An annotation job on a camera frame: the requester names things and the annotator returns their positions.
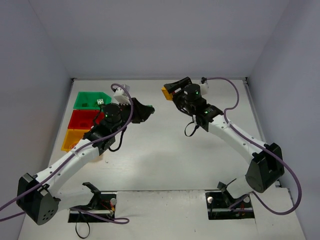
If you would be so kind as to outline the yellow lego brick piece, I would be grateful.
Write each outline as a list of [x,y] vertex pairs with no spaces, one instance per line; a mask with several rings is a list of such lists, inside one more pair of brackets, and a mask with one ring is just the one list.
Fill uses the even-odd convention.
[[167,101],[173,100],[173,95],[171,93],[169,93],[168,90],[164,86],[161,88],[161,91]]

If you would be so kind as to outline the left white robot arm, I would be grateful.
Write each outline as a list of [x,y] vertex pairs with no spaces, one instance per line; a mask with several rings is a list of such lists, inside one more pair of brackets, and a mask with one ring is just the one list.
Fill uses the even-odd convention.
[[103,104],[103,118],[94,123],[83,138],[63,157],[35,175],[26,173],[18,181],[16,204],[37,225],[43,225],[59,211],[79,207],[95,209],[101,191],[92,183],[84,182],[77,190],[63,191],[63,185],[87,163],[107,151],[116,141],[116,135],[128,124],[145,122],[155,112],[151,105],[143,105],[131,97],[120,84],[111,86],[116,102]]

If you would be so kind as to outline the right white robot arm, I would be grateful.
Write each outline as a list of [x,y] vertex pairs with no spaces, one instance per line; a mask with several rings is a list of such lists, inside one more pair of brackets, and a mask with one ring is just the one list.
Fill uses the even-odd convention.
[[268,145],[257,140],[233,125],[226,113],[209,104],[203,97],[208,88],[206,78],[197,84],[185,77],[165,84],[161,90],[180,112],[192,117],[197,128],[219,137],[248,163],[247,172],[243,176],[227,184],[219,182],[218,189],[233,199],[253,191],[265,192],[285,173],[284,166],[277,161],[277,158],[282,157],[281,148],[275,143]]

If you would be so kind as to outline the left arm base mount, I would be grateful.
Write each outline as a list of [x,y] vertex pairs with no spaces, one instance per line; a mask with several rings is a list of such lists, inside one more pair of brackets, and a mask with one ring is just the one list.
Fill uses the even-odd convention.
[[90,212],[93,215],[105,219],[114,219],[115,218],[115,205],[112,205],[114,200],[117,201],[117,192],[101,192],[99,200],[93,197],[87,205],[77,205],[72,207],[68,213],[68,223],[106,223],[105,221],[98,219],[92,215],[86,214],[84,212],[79,212],[75,209],[84,210]]

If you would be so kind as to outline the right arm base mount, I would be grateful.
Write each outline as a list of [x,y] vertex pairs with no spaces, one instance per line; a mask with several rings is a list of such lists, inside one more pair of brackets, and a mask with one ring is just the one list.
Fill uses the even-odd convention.
[[205,193],[207,216],[211,221],[254,219],[255,214],[248,194],[238,199],[221,191]]

